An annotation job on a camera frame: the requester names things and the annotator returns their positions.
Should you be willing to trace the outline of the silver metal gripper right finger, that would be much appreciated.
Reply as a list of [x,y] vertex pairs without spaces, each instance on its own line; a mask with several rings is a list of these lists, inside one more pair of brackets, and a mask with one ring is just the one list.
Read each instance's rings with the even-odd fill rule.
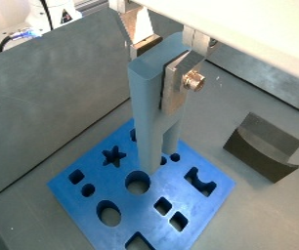
[[172,115],[184,105],[189,91],[198,92],[205,85],[206,78],[201,75],[201,62],[218,47],[218,41],[185,26],[181,35],[181,44],[186,49],[165,65],[161,111]]

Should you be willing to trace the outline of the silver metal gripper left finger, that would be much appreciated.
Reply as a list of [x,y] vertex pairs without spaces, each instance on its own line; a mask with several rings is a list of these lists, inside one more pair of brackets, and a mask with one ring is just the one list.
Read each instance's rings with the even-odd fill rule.
[[121,15],[129,45],[130,59],[133,60],[154,47],[162,38],[153,32],[149,10],[138,7]]

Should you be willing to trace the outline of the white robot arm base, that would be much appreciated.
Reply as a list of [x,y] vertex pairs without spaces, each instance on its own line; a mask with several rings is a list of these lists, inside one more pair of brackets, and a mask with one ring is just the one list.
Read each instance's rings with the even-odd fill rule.
[[25,21],[0,31],[0,53],[81,17],[73,0],[29,0]]

